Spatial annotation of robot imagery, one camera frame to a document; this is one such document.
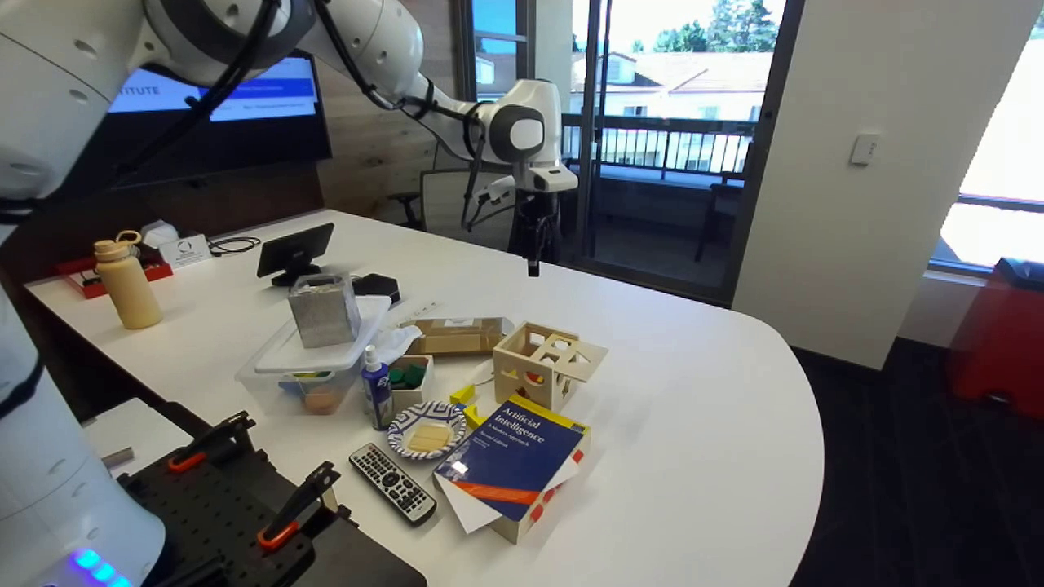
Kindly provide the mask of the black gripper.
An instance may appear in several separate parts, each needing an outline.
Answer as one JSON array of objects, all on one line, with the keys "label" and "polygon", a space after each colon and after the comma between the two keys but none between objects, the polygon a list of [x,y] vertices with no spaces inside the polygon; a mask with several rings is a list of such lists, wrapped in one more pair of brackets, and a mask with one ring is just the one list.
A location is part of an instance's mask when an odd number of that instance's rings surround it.
[{"label": "black gripper", "polygon": [[541,248],[545,266],[554,260],[554,248],[549,248],[554,239],[554,223],[556,223],[556,198],[554,197],[520,194],[515,198],[513,244],[532,248],[524,259],[528,279],[539,279],[539,248]]}]

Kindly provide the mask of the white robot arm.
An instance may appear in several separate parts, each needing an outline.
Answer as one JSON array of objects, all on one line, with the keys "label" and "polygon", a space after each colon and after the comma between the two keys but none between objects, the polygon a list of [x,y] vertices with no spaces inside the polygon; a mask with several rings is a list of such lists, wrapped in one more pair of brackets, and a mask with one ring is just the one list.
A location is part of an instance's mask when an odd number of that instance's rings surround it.
[{"label": "white robot arm", "polygon": [[[219,104],[289,54],[345,71],[452,158],[508,171],[520,194],[577,185],[556,90],[520,80],[497,102],[444,96],[399,0],[0,0],[4,224],[20,228],[67,180],[138,69],[195,83]],[[138,583],[164,544],[164,521],[101,466],[0,294],[0,587]]]}]

